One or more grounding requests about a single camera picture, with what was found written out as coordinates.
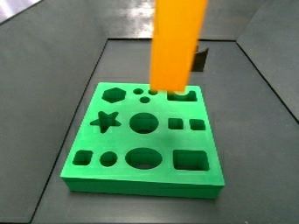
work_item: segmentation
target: large circular hole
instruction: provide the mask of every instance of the large circular hole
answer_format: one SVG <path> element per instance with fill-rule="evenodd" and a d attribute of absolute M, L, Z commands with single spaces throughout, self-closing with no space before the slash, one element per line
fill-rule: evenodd
<path fill-rule="evenodd" d="M 130 117 L 129 127 L 138 134 L 148 134 L 157 128 L 158 121 L 152 114 L 138 113 Z"/>
<path fill-rule="evenodd" d="M 117 162 L 117 154 L 113 151 L 108 151 L 105 152 L 100 159 L 98 162 L 104 165 L 104 166 L 112 166 L 116 162 Z"/>
<path fill-rule="evenodd" d="M 153 169 L 161 162 L 161 154 L 149 148 L 136 148 L 125 154 L 126 163 L 140 170 Z"/>
<path fill-rule="evenodd" d="M 141 88 L 136 88 L 133 92 L 136 95 L 140 95 L 144 92 L 144 90 Z"/>
<path fill-rule="evenodd" d="M 150 101 L 149 98 L 145 96 L 140 98 L 141 103 L 148 103 L 149 101 Z"/>

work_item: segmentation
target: hole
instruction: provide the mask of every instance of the hole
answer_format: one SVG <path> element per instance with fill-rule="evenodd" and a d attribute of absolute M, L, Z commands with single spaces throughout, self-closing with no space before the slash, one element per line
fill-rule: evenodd
<path fill-rule="evenodd" d="M 190 91 L 188 94 L 176 94 L 174 92 L 166 93 L 166 100 L 170 102 L 196 102 L 196 93 Z"/>
<path fill-rule="evenodd" d="M 118 87 L 113 87 L 104 91 L 101 99 L 109 103 L 120 102 L 126 97 L 126 91 Z"/>
<path fill-rule="evenodd" d="M 98 111 L 97 120 L 92 121 L 89 125 L 98 126 L 100 133 L 105 133 L 109 127 L 121 125 L 117 121 L 117 114 L 117 112 L 106 114 L 104 111 Z"/>
<path fill-rule="evenodd" d="M 72 160 L 72 163 L 74 165 L 88 165 L 92 157 L 92 151 L 90 150 L 78 150 L 76 152 L 74 158 Z"/>
<path fill-rule="evenodd" d="M 172 152 L 172 165 L 176 170 L 208 171 L 209 163 L 202 150 L 174 150 Z"/>
<path fill-rule="evenodd" d="M 150 101 L 149 98 L 145 96 L 140 98 L 141 103 L 148 103 L 149 101 Z"/>
<path fill-rule="evenodd" d="M 148 90 L 148 94 L 149 94 L 149 95 L 156 95 L 156 94 L 157 94 L 157 91 L 154 91 L 154 90 Z"/>
<path fill-rule="evenodd" d="M 140 170 L 153 169 L 161 162 L 161 154 L 148 148 L 136 148 L 125 154 L 126 163 Z"/>
<path fill-rule="evenodd" d="M 169 118 L 168 119 L 168 129 L 169 130 L 182 130 L 182 119 Z"/>
<path fill-rule="evenodd" d="M 113 151 L 108 151 L 101 155 L 98 161 L 104 166 L 112 166 L 117 162 L 117 154 Z"/>
<path fill-rule="evenodd" d="M 190 119 L 189 123 L 190 123 L 192 130 L 205 130 L 205 124 L 201 119 Z"/>
<path fill-rule="evenodd" d="M 136 95 L 140 95 L 144 92 L 144 90 L 141 88 L 136 88 L 133 92 Z"/>
<path fill-rule="evenodd" d="M 148 113 L 140 113 L 130 117 L 129 127 L 138 134 L 148 134 L 157 128 L 158 122 L 156 117 Z"/>

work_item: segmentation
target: small square hole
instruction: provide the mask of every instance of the small square hole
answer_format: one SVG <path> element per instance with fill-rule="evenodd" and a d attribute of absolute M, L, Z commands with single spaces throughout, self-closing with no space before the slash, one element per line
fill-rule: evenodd
<path fill-rule="evenodd" d="M 174 150 L 172 152 L 172 165 L 176 170 L 208 171 L 209 163 L 202 150 Z"/>
<path fill-rule="evenodd" d="M 182 119 L 169 118 L 168 119 L 168 129 L 169 130 L 182 130 Z"/>
<path fill-rule="evenodd" d="M 192 130 L 205 130 L 205 124 L 201 119 L 190 119 L 189 123 L 190 123 Z"/>
<path fill-rule="evenodd" d="M 74 158 L 72 160 L 72 163 L 74 165 L 88 165 L 92 157 L 92 151 L 90 150 L 78 150 L 76 152 Z"/>

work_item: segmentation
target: shape sorter board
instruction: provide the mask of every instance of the shape sorter board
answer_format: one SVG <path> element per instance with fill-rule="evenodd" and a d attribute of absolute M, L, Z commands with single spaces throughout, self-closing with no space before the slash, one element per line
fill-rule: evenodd
<path fill-rule="evenodd" d="M 98 83 L 60 176 L 74 192 L 214 199 L 224 179 L 200 87 Z"/>

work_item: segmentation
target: orange peg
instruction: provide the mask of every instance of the orange peg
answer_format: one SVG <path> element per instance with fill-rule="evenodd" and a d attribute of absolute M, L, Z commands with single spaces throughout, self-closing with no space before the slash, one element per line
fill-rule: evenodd
<path fill-rule="evenodd" d="M 152 90 L 185 88 L 206 4 L 208 0 L 154 0 Z"/>

